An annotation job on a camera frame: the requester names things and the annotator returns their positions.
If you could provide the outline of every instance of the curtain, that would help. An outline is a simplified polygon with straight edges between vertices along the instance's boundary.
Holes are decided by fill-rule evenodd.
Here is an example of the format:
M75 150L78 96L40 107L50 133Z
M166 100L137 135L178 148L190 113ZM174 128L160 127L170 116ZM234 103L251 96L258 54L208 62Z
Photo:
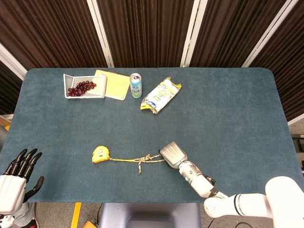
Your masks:
M303 114L304 1L298 1L251 64L257 66L274 73L287 120Z
M209 0L190 67L241 67L285 0Z
M21 79L0 61L0 115L14 113L21 83Z
M27 70L107 66L86 0L1 0L0 28Z
M115 67L179 67L194 0L98 0Z

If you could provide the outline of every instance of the snack bag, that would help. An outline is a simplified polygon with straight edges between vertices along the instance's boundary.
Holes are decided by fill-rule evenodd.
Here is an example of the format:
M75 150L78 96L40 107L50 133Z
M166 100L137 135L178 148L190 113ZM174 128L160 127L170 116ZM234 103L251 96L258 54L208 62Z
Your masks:
M170 77L165 78L142 101L141 109L151 109L157 114L181 89L181 84L174 84Z

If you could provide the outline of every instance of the yellow notepad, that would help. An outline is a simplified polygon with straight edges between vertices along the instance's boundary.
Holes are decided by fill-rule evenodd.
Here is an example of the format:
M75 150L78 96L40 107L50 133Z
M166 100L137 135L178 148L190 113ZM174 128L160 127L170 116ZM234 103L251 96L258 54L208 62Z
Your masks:
M100 76L101 74L107 76L105 96L123 101L129 89L130 77L103 70L96 70L95 76Z

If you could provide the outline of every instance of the grapes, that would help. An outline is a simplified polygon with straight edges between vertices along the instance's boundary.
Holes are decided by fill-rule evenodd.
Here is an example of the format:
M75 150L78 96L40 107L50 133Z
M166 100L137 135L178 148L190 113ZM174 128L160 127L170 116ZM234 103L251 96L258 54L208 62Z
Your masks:
M68 88L68 96L81 96L85 94L87 91L94 89L96 84L93 82L85 81L79 82L76 84L75 88Z

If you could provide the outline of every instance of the can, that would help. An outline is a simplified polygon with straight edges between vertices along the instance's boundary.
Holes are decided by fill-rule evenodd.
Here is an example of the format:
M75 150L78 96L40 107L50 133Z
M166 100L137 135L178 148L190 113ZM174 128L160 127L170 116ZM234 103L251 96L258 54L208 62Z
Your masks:
M138 73L133 73L130 75L130 87L131 94L134 98L140 98L143 94L142 90L142 77Z

